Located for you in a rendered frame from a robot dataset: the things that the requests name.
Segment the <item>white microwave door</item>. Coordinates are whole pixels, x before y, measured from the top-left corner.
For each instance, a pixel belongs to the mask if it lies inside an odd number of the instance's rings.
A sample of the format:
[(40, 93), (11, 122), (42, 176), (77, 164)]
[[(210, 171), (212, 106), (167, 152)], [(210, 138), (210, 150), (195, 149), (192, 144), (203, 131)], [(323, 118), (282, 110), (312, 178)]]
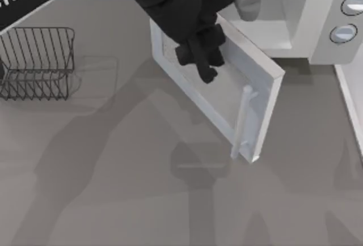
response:
[(230, 157), (249, 163), (260, 158), (284, 77), (284, 70), (235, 25), (218, 17), (226, 42), (225, 64), (212, 83), (204, 83), (195, 66), (178, 64), (174, 43), (150, 22), (154, 60), (231, 143)]

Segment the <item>pale microwave oven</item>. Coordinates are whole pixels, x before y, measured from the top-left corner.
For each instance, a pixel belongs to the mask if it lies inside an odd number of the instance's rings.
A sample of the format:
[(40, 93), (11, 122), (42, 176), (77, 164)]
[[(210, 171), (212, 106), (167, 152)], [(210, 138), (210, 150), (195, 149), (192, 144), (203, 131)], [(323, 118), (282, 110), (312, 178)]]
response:
[[(346, 16), (344, 0), (261, 0), (253, 22), (242, 21), (231, 5), (221, 16), (270, 57), (307, 58), (312, 65), (350, 63), (363, 41), (363, 14)], [(337, 26), (354, 24), (356, 37), (344, 44), (330, 40)]]

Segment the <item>grey microwave knob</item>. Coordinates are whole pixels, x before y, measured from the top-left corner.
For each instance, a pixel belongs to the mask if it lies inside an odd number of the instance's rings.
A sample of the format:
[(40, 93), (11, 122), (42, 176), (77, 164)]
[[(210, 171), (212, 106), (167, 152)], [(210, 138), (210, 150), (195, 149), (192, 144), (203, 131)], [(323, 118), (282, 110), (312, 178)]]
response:
[(363, 14), (363, 0), (344, 0), (341, 11), (346, 16), (357, 16)]
[(337, 26), (330, 32), (330, 40), (335, 44), (344, 44), (353, 40), (358, 33), (354, 24)]

